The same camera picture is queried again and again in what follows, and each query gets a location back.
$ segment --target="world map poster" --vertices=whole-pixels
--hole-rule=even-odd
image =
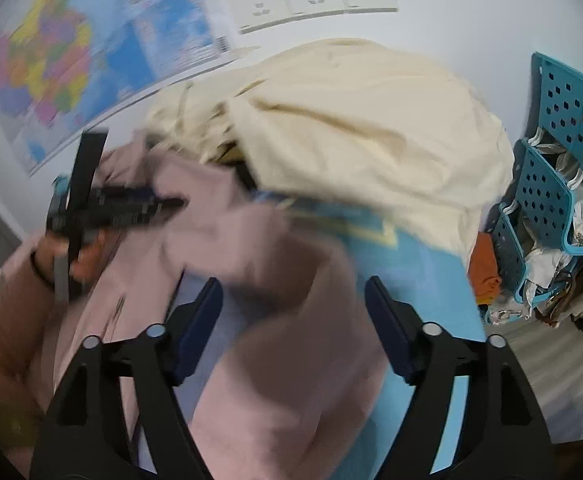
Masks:
[[[28,171],[226,42],[203,0],[0,0],[0,125]]]

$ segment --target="white wall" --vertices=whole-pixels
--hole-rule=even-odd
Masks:
[[[322,38],[359,37],[428,54],[470,80],[514,142],[525,130],[531,54],[539,50],[583,72],[583,0],[398,0],[398,13],[326,16],[265,28],[237,46],[260,46],[232,66],[250,64]],[[108,147],[126,142],[149,102],[106,122]],[[431,104],[435,113],[435,103]],[[18,235],[40,228],[51,183],[71,170],[71,144],[28,178],[0,136],[0,214]]]

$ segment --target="perforated plastic basket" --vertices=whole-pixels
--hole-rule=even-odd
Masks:
[[[516,231],[510,218],[505,214],[503,205],[498,206],[500,217],[492,231],[495,259],[498,263],[498,275],[503,280],[503,288],[513,293],[518,303],[523,303],[523,286],[527,279],[529,269],[525,262],[523,248],[521,247]],[[544,294],[538,294],[532,306],[548,300],[560,290],[560,285],[553,286]]]
[[[583,256],[583,247],[568,241],[574,218],[574,192],[536,148],[526,140],[522,142],[525,160],[516,189],[517,202],[531,220],[540,243],[574,256]]]
[[[534,62],[542,74],[539,126],[583,168],[583,74],[544,54],[534,54]]]

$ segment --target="black bracelet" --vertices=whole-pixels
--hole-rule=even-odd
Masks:
[[[45,275],[42,273],[42,271],[38,267],[38,264],[36,263],[36,251],[33,251],[33,253],[30,254],[29,260],[31,262],[31,268],[33,269],[33,272],[36,273],[36,276],[38,276],[42,280],[42,282],[45,285],[47,285],[47,287],[49,287],[51,290],[55,290],[56,286],[55,286],[54,282],[50,282],[45,277]]]

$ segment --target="silver screw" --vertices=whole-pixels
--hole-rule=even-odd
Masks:
[[[423,325],[423,332],[427,335],[437,336],[443,333],[443,329],[436,323],[425,323]]]
[[[82,346],[87,350],[96,348],[100,344],[100,338],[97,335],[91,335],[84,339]]]
[[[155,337],[160,337],[166,331],[167,331],[167,329],[164,327],[163,324],[156,323],[155,325],[152,325],[148,329],[146,329],[146,334],[149,337],[154,337],[155,338]]]
[[[507,340],[501,336],[501,335],[492,335],[489,338],[489,342],[491,343],[492,346],[495,346],[496,348],[505,348],[507,346]]]

